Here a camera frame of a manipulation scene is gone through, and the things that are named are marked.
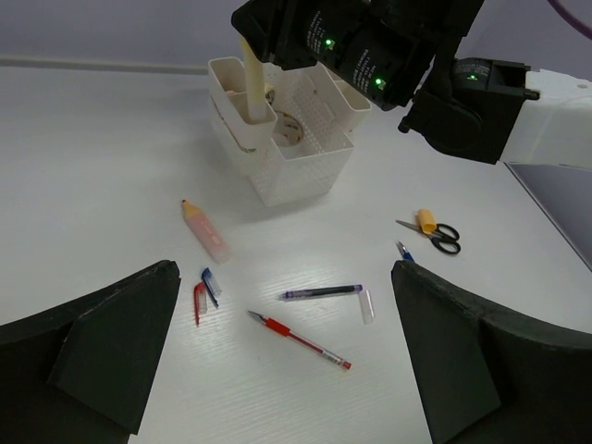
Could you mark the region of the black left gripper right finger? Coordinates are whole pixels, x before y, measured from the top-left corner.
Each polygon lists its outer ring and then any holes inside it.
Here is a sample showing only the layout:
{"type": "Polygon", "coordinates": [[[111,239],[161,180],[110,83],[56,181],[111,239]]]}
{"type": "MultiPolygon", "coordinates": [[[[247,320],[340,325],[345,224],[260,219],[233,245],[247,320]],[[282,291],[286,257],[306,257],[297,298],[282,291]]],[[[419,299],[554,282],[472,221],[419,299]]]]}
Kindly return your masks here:
{"type": "Polygon", "coordinates": [[[590,334],[411,261],[395,263],[391,282],[432,442],[590,442],[590,334]]]}

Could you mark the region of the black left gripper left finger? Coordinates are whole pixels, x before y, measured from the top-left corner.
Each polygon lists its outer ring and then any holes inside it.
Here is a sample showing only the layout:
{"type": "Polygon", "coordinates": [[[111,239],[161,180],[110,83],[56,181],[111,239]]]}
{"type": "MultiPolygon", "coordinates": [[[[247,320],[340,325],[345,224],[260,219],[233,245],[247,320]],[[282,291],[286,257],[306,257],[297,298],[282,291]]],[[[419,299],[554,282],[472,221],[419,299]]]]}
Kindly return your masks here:
{"type": "Polygon", "coordinates": [[[1,327],[4,443],[126,443],[138,434],[178,300],[160,261],[1,327]]]}

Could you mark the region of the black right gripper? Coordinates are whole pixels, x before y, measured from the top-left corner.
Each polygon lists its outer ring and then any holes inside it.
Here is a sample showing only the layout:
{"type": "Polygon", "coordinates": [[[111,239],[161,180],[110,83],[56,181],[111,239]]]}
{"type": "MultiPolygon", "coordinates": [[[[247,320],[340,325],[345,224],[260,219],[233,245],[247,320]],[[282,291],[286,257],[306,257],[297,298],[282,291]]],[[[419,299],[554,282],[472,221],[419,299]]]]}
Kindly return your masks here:
{"type": "Polygon", "coordinates": [[[285,71],[321,64],[385,111],[421,80],[451,97],[450,68],[480,1],[249,1],[231,25],[257,59],[285,71]]]}

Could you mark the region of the patterned washi tape roll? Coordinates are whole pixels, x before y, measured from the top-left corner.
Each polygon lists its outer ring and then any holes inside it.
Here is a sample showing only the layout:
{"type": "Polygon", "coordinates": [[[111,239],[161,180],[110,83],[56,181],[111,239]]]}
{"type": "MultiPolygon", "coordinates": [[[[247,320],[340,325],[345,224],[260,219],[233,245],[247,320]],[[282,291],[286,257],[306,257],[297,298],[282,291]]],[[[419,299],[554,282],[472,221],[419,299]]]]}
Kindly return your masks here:
{"type": "Polygon", "coordinates": [[[266,82],[264,87],[265,99],[266,101],[272,105],[276,99],[276,88],[275,86],[270,83],[266,82]]]}

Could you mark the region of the large clear packing tape roll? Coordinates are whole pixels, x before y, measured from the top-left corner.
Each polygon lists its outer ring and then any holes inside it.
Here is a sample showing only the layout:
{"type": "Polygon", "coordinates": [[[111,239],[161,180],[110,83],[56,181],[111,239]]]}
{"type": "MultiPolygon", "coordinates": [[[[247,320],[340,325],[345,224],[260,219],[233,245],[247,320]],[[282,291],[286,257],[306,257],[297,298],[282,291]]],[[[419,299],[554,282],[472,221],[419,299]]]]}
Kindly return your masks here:
{"type": "Polygon", "coordinates": [[[272,132],[272,140],[280,148],[298,146],[304,138],[301,123],[292,115],[277,111],[277,122],[272,132]]]}

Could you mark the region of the yellow highlighter marker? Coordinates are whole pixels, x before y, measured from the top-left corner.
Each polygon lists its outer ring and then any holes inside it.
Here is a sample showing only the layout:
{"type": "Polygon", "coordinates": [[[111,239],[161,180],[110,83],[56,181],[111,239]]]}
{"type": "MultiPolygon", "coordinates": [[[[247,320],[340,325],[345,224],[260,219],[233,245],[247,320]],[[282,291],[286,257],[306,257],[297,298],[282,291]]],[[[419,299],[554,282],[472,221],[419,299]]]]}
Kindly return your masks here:
{"type": "Polygon", "coordinates": [[[259,124],[266,119],[265,78],[263,64],[244,37],[240,37],[249,119],[259,124]]]}

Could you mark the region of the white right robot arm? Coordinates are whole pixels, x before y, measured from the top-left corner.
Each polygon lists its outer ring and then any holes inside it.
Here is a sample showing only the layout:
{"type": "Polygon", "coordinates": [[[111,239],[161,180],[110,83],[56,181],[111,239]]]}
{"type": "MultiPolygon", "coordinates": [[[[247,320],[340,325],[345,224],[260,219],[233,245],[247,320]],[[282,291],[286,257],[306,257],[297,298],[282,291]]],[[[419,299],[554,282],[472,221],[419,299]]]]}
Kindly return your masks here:
{"type": "Polygon", "coordinates": [[[407,107],[441,154],[480,163],[591,166],[591,85],[567,74],[456,56],[478,1],[249,1],[231,24],[258,60],[322,65],[378,108],[407,107]]]}

